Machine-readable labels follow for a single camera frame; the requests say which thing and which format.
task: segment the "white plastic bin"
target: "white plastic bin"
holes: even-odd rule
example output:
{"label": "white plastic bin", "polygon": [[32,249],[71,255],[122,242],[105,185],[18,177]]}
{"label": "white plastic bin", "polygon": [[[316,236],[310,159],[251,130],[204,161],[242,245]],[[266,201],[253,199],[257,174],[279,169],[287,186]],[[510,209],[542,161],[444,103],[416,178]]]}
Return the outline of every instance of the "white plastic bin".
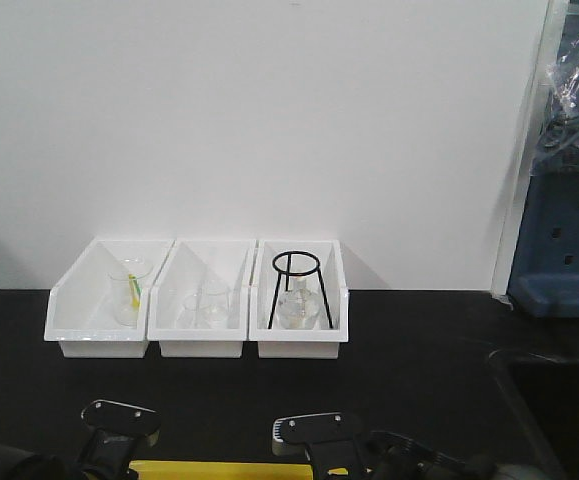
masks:
{"label": "white plastic bin", "polygon": [[[141,358],[148,341],[149,292],[173,239],[94,239],[51,289],[45,340],[60,343],[65,357]],[[135,325],[118,322],[112,306],[110,273],[123,260],[143,259],[151,269],[141,279]]]}
{"label": "white plastic bin", "polygon": [[[306,251],[318,257],[333,321],[329,327],[324,308],[311,330],[284,329],[274,315],[268,329],[278,273],[274,257],[285,251]],[[318,276],[308,277],[308,287],[320,292]],[[264,358],[338,358],[341,342],[349,340],[349,290],[347,289],[340,243],[328,241],[261,240],[251,285],[249,340],[258,342],[258,355]]]}
{"label": "white plastic bin", "polygon": [[[176,240],[151,292],[147,338],[160,343],[163,357],[242,355],[255,245],[255,240]],[[226,286],[224,324],[198,322],[198,312],[190,310],[209,283]]]}

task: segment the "black countertop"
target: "black countertop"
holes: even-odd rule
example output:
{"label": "black countertop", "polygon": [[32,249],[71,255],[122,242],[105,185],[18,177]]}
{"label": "black countertop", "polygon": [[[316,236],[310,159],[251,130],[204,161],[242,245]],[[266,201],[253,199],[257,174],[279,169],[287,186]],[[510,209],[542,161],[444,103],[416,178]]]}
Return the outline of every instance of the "black countertop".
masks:
{"label": "black countertop", "polygon": [[106,398],[158,411],[146,459],[304,462],[271,453],[275,418],[350,411],[457,457],[538,464],[487,360],[579,354],[579,320],[534,320],[480,292],[352,291],[338,360],[66,359],[44,342],[47,291],[0,291],[0,442],[73,458],[80,410]]}

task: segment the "white wall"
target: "white wall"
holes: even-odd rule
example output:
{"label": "white wall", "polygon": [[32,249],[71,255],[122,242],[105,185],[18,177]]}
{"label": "white wall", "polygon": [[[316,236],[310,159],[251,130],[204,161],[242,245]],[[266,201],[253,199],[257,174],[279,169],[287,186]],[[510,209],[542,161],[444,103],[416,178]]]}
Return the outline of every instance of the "white wall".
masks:
{"label": "white wall", "polygon": [[137,233],[489,289],[546,1],[0,0],[0,288]]}

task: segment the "glass beaker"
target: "glass beaker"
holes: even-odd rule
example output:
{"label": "glass beaker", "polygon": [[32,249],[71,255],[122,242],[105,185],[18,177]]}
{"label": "glass beaker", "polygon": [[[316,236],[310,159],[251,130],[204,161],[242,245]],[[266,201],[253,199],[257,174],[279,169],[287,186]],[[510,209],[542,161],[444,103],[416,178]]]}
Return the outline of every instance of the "glass beaker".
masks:
{"label": "glass beaker", "polygon": [[113,315],[119,324],[135,327],[142,289],[153,265],[142,258],[120,260],[120,264],[122,269],[109,273]]}

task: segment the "robotic arm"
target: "robotic arm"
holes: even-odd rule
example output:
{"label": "robotic arm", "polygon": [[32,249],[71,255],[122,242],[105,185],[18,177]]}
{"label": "robotic arm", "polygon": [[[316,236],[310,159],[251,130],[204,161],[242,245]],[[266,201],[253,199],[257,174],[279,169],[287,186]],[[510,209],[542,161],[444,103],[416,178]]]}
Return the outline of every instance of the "robotic arm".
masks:
{"label": "robotic arm", "polygon": [[279,418],[273,424],[272,450],[276,455],[304,453],[314,480],[548,480],[533,467],[497,465],[483,455],[464,462],[383,431],[369,436],[367,447],[379,460],[368,468],[359,448],[362,431],[362,422],[350,413]]}

